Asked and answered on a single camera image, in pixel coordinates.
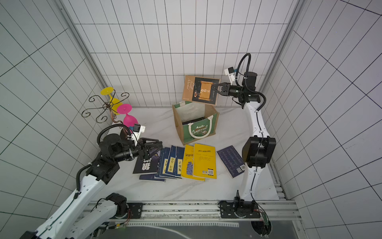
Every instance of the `book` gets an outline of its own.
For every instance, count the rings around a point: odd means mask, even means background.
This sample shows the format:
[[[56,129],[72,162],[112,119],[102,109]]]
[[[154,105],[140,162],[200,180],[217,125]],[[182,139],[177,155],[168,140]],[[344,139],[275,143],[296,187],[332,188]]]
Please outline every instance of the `book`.
[[[195,177],[193,175],[193,171],[194,171],[194,147],[191,145],[186,145],[185,153],[183,156],[181,176],[187,179],[205,181],[205,178],[203,177]]]
[[[181,177],[182,174],[182,164],[183,157],[185,155],[185,148],[176,147],[176,168],[175,168],[175,176]]]
[[[215,147],[194,145],[194,172],[198,177],[216,179],[216,152]]]
[[[176,168],[176,146],[171,146],[170,153],[168,156],[166,171],[164,174],[167,176],[178,177],[176,176],[175,168]]]
[[[158,162],[158,170],[157,170],[157,173],[155,174],[155,177],[157,177],[157,178],[162,178],[160,176],[160,171],[161,171],[161,168],[162,168],[161,163],[163,162],[164,151],[165,151],[164,148],[160,150],[160,158],[159,158],[159,162]]]
[[[158,171],[160,150],[152,149],[152,151],[149,152],[152,154],[155,150],[157,152],[148,160],[137,158],[133,174],[155,174]]]
[[[162,177],[162,178],[172,178],[172,179],[174,179],[174,178],[176,178],[175,176],[173,176],[173,175],[167,175],[167,174],[165,174],[166,173],[166,167],[167,167],[167,165],[168,165],[168,156],[169,156],[169,154],[170,154],[170,148],[168,148],[168,147],[165,147],[164,149],[163,149],[163,157],[162,157],[162,160],[161,160],[161,162],[160,162],[160,170],[159,170],[159,176],[157,176],[157,177]]]
[[[164,178],[155,177],[156,174],[142,174],[139,176],[140,180],[154,181],[154,182],[166,182]]]
[[[243,159],[232,145],[217,151],[217,154],[233,178],[244,173]]]

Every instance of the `bag handle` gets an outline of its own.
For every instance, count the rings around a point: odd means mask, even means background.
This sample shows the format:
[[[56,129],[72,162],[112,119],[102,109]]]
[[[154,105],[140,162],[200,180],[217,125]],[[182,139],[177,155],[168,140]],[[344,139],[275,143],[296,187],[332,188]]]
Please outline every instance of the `bag handle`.
[[[190,135],[191,135],[192,137],[194,137],[194,138],[198,138],[198,139],[200,139],[200,138],[205,138],[205,137],[207,137],[207,136],[210,134],[210,132],[211,132],[211,128],[212,128],[212,119],[213,119],[213,118],[214,118],[214,115],[211,115],[210,117],[207,118],[207,119],[210,120],[210,127],[209,127],[209,129],[208,129],[207,134],[205,134],[205,135],[203,135],[203,136],[196,136],[196,135],[194,135],[194,134],[192,133],[192,131],[191,131],[191,125],[192,125],[193,123],[189,123],[189,124],[188,124],[188,132],[189,132]]]

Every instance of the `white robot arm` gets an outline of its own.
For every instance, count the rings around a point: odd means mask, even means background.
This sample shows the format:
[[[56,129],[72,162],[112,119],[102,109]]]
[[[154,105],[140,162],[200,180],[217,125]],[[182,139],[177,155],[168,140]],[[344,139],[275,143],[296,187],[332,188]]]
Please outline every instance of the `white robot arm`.
[[[237,81],[238,69],[240,69],[241,63],[247,56],[248,63],[243,77],[243,86],[240,86]],[[232,96],[238,99],[238,104],[245,111],[252,132],[251,135],[253,135],[248,139],[242,150],[246,169],[238,194],[240,199],[245,201],[254,201],[252,192],[256,190],[261,171],[269,163],[276,146],[275,138],[271,138],[265,128],[261,108],[265,105],[266,98],[262,93],[255,91],[257,74],[248,71],[250,61],[251,54],[245,54],[236,70],[233,67],[224,70],[225,75],[228,75],[230,79],[230,83],[220,83],[212,86],[212,89],[220,95]]]

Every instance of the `black cable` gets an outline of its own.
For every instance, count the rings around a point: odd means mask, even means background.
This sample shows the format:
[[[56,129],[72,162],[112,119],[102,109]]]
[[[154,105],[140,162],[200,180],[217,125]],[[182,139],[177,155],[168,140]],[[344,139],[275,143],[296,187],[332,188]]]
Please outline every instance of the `black cable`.
[[[97,136],[97,144],[99,145],[101,143],[101,136],[106,132],[108,131],[109,129],[111,128],[115,128],[115,127],[123,127],[126,129],[127,133],[130,134],[130,131],[129,131],[129,127],[127,127],[126,125],[124,124],[115,124],[115,125],[110,125],[106,128],[104,128],[103,130],[101,130],[101,132],[99,132],[98,136]]]
[[[74,194],[74,199],[77,199],[78,198],[78,195],[80,193],[80,190],[81,190],[81,181],[79,179],[82,171],[84,171],[85,169],[89,168],[91,166],[91,164],[88,164],[86,166],[83,166],[82,168],[80,168],[80,170],[78,170],[77,172],[77,175],[76,175],[76,185],[77,185],[77,192]]]
[[[256,119],[257,119],[257,125],[259,126],[259,130],[261,131],[261,126],[260,126],[260,123],[259,123],[259,117],[257,116],[257,112],[256,112]],[[263,135],[263,133],[261,133],[261,141],[260,141],[260,145],[261,145],[261,143],[262,143],[262,140],[263,140],[263,138],[264,138],[264,135]],[[255,199],[253,198],[253,195],[252,195],[252,187],[253,187],[253,182],[255,181],[255,176],[256,176],[256,173],[255,173],[255,175],[253,176],[253,179],[252,179],[252,184],[251,184],[251,197],[252,197],[252,200],[254,200],[255,201]],[[265,216],[267,217],[267,219],[269,220],[269,218],[268,218],[268,215],[267,215],[267,212],[258,204],[258,203],[256,203],[260,208],[261,208],[261,210],[263,210],[263,212],[265,213]]]
[[[40,238],[40,236],[42,235],[42,234],[44,234],[52,225],[53,225],[53,223],[55,223],[63,214],[64,214],[64,212],[66,212],[66,210],[70,207],[70,205],[73,203],[73,201],[74,201],[74,198],[73,198],[73,200],[70,202],[70,204],[65,208],[65,210],[49,225],[49,227],[47,227],[37,238]]]
[[[240,65],[241,63],[244,61],[244,59],[248,56],[248,62],[247,62],[247,69],[244,73],[244,79],[243,79],[243,82],[244,80],[248,77],[248,71],[249,71],[249,63],[251,62],[251,53],[246,53],[240,60],[239,62],[239,65],[237,67],[237,70],[236,70],[236,75],[235,75],[235,82],[236,82],[236,85],[238,86],[239,85],[239,82],[238,82],[238,73],[239,73],[239,70],[240,70]]]
[[[232,97],[232,101],[241,106],[241,104],[237,102],[236,100],[234,100],[234,98],[237,98],[237,97]]]
[[[130,129],[130,127],[129,127],[129,130],[131,130],[131,132],[134,134],[134,137],[135,137],[135,139],[136,139],[136,141],[137,141],[137,144],[138,144],[138,139],[137,139],[137,136],[135,136],[134,131],[133,131],[132,129]]]
[[[107,200],[106,198],[100,198],[100,199],[97,201],[97,203],[95,204],[95,206],[93,207],[93,209],[92,209],[90,212],[92,212],[95,208],[97,208],[98,204],[100,204],[99,201],[100,201],[101,199],[105,199],[105,200]]]

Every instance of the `white table surface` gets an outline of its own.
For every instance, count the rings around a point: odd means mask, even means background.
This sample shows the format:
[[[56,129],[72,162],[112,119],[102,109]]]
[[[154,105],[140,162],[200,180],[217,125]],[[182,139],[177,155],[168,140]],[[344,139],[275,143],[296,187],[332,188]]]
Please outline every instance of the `white table surface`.
[[[239,154],[248,137],[249,125],[241,108],[216,108],[220,112],[216,134],[196,141],[196,143],[214,146],[216,151],[233,145]],[[131,115],[141,125],[146,126],[141,137],[158,139],[164,147],[182,146],[175,129],[171,108],[134,108]],[[109,133],[118,133],[113,128]],[[136,159],[120,162],[120,169],[113,179],[95,198],[104,198],[113,192],[119,193],[128,201],[158,200],[233,200],[239,189],[244,174],[232,178],[227,168],[216,154],[217,179],[206,179],[205,182],[192,179],[166,179],[165,183],[139,180],[139,175],[132,174]],[[255,200],[278,200],[277,192],[268,166],[259,178],[254,192]]]

